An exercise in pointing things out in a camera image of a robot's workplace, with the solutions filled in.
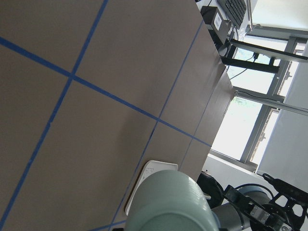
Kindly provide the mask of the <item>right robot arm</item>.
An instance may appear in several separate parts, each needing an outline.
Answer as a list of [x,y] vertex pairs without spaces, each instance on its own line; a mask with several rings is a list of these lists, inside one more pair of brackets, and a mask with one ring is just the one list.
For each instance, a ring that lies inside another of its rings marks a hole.
[[280,231],[287,219],[270,204],[265,187],[244,184],[223,189],[218,181],[202,171],[197,184],[207,196],[207,202],[221,231]]

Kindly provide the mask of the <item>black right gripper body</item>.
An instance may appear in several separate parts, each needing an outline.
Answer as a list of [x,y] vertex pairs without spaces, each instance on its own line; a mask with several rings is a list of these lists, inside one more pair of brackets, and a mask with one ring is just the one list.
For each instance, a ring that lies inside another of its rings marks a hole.
[[251,197],[239,192],[228,185],[224,191],[224,197],[241,214],[250,220],[250,227],[253,231],[280,231],[284,226],[284,219],[277,213],[270,212],[264,205],[258,204]]

